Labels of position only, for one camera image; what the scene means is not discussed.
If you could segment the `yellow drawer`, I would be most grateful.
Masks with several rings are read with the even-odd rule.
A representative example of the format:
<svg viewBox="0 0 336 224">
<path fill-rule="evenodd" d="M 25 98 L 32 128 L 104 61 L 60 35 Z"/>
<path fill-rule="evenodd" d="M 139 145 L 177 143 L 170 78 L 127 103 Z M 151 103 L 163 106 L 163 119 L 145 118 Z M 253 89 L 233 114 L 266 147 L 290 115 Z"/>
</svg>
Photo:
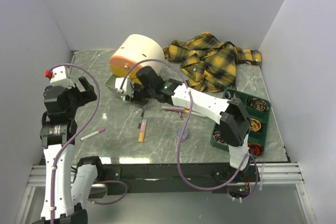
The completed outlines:
<svg viewBox="0 0 336 224">
<path fill-rule="evenodd" d="M 136 73 L 140 70 L 141 67 L 136 66 L 132 71 L 128 74 L 128 77 L 131 80 L 136 79 Z M 131 66 L 129 65 L 123 65 L 123 66 L 117 66 L 110 64 L 111 72 L 116 75 L 117 77 L 125 77 L 128 73 L 128 71 L 131 69 Z"/>
</svg>

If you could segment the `pink top drawer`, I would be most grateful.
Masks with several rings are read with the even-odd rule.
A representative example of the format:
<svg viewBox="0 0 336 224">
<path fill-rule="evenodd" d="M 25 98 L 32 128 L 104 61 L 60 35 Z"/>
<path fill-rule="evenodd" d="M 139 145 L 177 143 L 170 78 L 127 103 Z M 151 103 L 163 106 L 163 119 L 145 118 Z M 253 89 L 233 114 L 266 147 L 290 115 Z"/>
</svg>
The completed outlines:
<svg viewBox="0 0 336 224">
<path fill-rule="evenodd" d="M 110 65 L 111 70 L 116 69 L 116 68 L 129 70 L 135 64 L 136 62 L 134 60 L 123 57 L 123 56 L 118 56 L 118 55 L 111 56 L 109 60 L 109 65 Z"/>
</svg>

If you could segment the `white pen pink cap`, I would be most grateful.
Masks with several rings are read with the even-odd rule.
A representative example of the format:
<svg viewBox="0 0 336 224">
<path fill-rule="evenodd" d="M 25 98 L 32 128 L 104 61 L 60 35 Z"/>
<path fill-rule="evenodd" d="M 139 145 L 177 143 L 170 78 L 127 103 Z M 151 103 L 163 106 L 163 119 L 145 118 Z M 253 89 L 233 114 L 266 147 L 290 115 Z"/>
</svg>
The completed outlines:
<svg viewBox="0 0 336 224">
<path fill-rule="evenodd" d="M 87 140 L 87 139 L 89 139 L 89 138 L 91 138 L 91 137 L 94 137 L 94 136 L 96 136 L 96 135 L 98 135 L 98 134 L 100 134 L 100 133 L 102 133 L 102 132 L 104 132 L 104 131 L 105 131 L 105 128 L 102 128 L 102 129 L 100 129 L 100 130 L 98 130 L 98 131 L 92 132 L 92 133 L 90 133 L 90 134 L 88 134 L 88 135 L 82 137 L 82 138 L 80 139 L 80 141 L 81 141 L 81 142 L 82 142 L 82 141 L 85 141 L 85 140 Z"/>
</svg>

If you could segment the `cream round drawer organizer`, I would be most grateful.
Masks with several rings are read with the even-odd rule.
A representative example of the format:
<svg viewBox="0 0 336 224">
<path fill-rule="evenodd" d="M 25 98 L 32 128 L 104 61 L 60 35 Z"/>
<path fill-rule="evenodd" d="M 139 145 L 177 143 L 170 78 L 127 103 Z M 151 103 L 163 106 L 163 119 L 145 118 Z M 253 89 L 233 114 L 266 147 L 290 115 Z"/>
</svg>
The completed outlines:
<svg viewBox="0 0 336 224">
<path fill-rule="evenodd" d="M 113 55 L 123 56 L 139 62 L 145 59 L 151 59 L 149 62 L 141 63 L 139 67 L 151 66 L 157 74 L 160 74 L 163 65 L 156 60 L 164 60 L 164 52 L 160 45 L 153 39 L 139 35 L 130 35 L 122 45 L 115 51 Z M 140 83 L 136 78 L 132 80 L 135 83 Z"/>
</svg>

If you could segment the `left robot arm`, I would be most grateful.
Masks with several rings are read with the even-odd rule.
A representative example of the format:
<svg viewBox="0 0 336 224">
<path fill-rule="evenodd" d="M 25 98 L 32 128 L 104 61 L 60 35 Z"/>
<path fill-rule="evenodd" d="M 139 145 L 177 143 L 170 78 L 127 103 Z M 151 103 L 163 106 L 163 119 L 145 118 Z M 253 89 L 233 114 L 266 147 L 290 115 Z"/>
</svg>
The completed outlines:
<svg viewBox="0 0 336 224">
<path fill-rule="evenodd" d="M 86 200 L 91 185 L 104 179 L 105 170 L 99 157 L 82 158 L 77 177 L 71 182 L 71 162 L 75 138 L 79 134 L 75 121 L 79 107 L 100 100 L 85 77 L 79 82 L 84 90 L 67 78 L 59 85 L 47 86 L 44 91 L 46 111 L 42 117 L 40 139 L 46 163 L 44 204 L 38 223 L 87 223 Z"/>
</svg>

